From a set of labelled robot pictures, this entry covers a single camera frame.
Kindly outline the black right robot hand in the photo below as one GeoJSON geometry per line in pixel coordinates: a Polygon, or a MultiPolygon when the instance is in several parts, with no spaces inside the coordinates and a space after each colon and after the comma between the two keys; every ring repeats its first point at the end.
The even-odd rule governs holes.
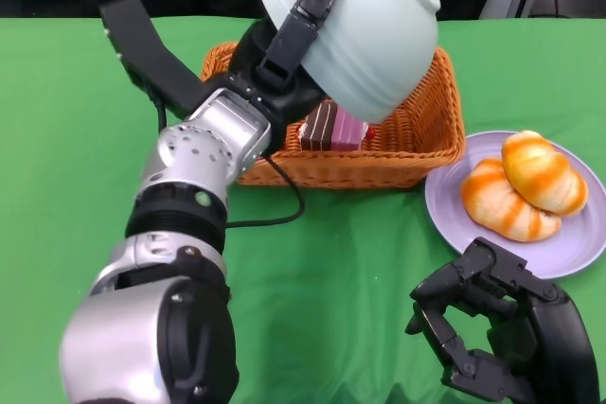
{"type": "Polygon", "coordinates": [[[518,255],[476,238],[410,293],[405,331],[423,334],[444,385],[488,402],[598,403],[597,362],[579,310],[518,255]],[[468,349],[445,317],[455,307],[488,318],[489,352],[468,349]]]}

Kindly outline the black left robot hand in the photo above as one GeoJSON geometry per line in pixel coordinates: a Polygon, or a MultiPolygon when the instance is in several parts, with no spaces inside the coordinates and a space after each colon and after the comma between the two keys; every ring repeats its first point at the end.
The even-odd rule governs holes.
{"type": "Polygon", "coordinates": [[[258,89],[262,102],[284,125],[309,114],[325,92],[303,67],[336,0],[296,0],[280,26],[264,17],[250,26],[232,54],[228,70],[258,89]]]}

